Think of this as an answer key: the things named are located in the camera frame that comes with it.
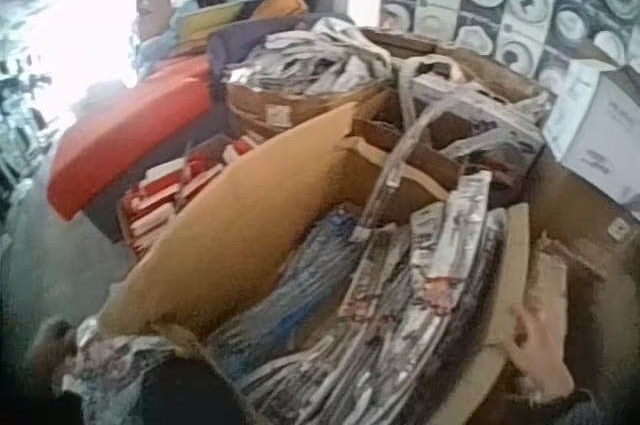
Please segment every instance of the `red cushion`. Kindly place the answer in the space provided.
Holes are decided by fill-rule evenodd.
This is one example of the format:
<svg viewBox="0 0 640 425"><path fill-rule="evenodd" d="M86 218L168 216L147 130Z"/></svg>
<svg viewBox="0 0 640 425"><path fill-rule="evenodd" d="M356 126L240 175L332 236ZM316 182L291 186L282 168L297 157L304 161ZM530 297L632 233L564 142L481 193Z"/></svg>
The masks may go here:
<svg viewBox="0 0 640 425"><path fill-rule="evenodd" d="M211 107L205 55L171 60L147 82L70 127L49 179L49 203L71 220L159 143Z"/></svg>

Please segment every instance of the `white cardboard box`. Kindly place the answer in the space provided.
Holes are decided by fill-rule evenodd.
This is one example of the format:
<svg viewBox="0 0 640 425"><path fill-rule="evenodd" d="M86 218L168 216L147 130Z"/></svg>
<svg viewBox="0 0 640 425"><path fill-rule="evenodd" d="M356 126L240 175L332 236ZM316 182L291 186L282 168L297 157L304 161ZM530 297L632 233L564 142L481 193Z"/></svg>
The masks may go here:
<svg viewBox="0 0 640 425"><path fill-rule="evenodd" d="M640 75L574 60L543 134L556 160L640 220Z"/></svg>

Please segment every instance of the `yellow pillow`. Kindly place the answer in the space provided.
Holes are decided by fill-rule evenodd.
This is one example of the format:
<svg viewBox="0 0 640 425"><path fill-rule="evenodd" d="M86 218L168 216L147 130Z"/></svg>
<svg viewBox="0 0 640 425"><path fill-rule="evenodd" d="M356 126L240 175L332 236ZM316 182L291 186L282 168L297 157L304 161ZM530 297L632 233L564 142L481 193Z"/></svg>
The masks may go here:
<svg viewBox="0 0 640 425"><path fill-rule="evenodd" d="M242 2L230 2L185 15L180 28L180 42L206 40L218 28L233 22L241 8Z"/></svg>
<svg viewBox="0 0 640 425"><path fill-rule="evenodd" d="M308 13L304 0L265 0L251 18L277 18Z"/></svg>

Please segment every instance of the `wall with plate pictures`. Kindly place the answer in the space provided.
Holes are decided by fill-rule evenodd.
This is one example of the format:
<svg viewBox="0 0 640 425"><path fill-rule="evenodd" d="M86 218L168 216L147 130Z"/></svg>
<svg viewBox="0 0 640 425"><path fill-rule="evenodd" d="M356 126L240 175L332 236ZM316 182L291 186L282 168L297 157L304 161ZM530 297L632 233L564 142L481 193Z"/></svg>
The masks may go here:
<svg viewBox="0 0 640 425"><path fill-rule="evenodd" d="M577 46L640 59L640 0L382 0L381 22L493 57L557 91Z"/></svg>

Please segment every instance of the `person's hand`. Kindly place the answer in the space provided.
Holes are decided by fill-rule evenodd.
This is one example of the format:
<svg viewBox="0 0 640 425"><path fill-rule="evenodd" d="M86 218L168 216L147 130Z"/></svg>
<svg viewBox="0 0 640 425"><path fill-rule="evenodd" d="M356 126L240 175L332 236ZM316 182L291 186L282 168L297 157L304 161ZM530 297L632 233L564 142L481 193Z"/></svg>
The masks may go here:
<svg viewBox="0 0 640 425"><path fill-rule="evenodd" d="M568 397L575 389L573 377L562 361L559 344L553 342L545 323L522 306L511 310L524 329L525 338L518 345L513 338L503 342L507 357L529 377L542 399L550 402Z"/></svg>

